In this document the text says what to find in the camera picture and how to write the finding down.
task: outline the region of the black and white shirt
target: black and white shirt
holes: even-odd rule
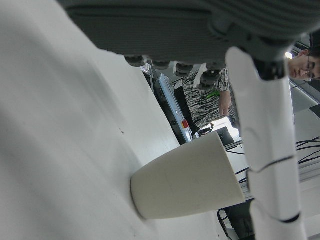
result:
[[[214,120],[220,119],[219,111],[219,96],[207,98],[213,91],[224,92],[231,91],[229,83],[229,74],[226,68],[220,72],[220,78],[214,89],[209,91],[200,91],[194,87],[194,80],[198,71],[190,74],[182,79],[182,87],[187,105],[191,112],[191,117],[194,124],[198,128],[203,128]],[[233,112],[233,100],[229,109],[229,115]]]

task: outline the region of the white robotic arm segment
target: white robotic arm segment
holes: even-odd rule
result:
[[[253,201],[250,206],[257,240],[306,240],[307,234],[300,216],[293,222],[282,222],[265,214],[262,205]]]
[[[250,166],[257,239],[304,240],[289,79],[262,80],[251,56],[237,47],[226,64]]]
[[[252,58],[232,47],[226,63],[251,170],[293,157],[295,131],[289,79],[261,80]]]

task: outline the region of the hand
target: hand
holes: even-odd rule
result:
[[[221,116],[228,116],[231,106],[231,96],[229,91],[221,91],[219,99],[219,111]]]

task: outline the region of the white table surface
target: white table surface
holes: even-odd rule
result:
[[[138,68],[53,0],[1,1],[0,31],[1,239],[227,239],[215,212],[137,214],[130,177],[179,146]]]

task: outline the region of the green object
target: green object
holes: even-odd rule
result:
[[[206,99],[209,99],[209,98],[211,98],[213,96],[218,96],[219,97],[220,96],[220,92],[215,90],[215,91],[211,92],[208,96],[206,96]]]

